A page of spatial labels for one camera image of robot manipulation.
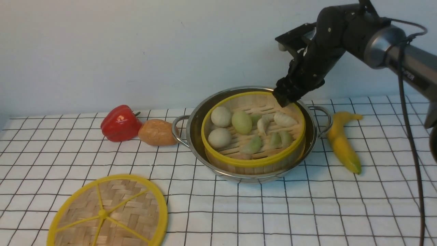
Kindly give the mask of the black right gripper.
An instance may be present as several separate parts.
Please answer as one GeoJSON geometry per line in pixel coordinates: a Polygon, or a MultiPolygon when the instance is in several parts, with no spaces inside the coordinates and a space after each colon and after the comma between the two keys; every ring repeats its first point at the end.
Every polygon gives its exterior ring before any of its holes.
{"type": "Polygon", "coordinates": [[[280,49],[292,55],[287,75],[273,90],[281,107],[323,86],[325,76],[345,53],[343,32],[343,24],[305,23],[275,38],[280,49]]]}

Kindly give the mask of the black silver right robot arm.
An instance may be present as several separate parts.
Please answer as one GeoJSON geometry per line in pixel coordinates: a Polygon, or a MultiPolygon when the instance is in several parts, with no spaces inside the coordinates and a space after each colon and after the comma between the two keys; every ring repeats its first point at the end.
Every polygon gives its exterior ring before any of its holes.
{"type": "Polygon", "coordinates": [[[323,86],[325,76],[348,52],[372,69],[389,68],[400,82],[406,81],[430,104],[424,122],[432,129],[429,146],[436,158],[437,58],[410,44],[427,33],[409,36],[381,17],[369,0],[323,8],[314,23],[305,23],[275,38],[281,51],[293,59],[287,75],[279,79],[273,96],[281,107],[300,100],[323,86]]]}

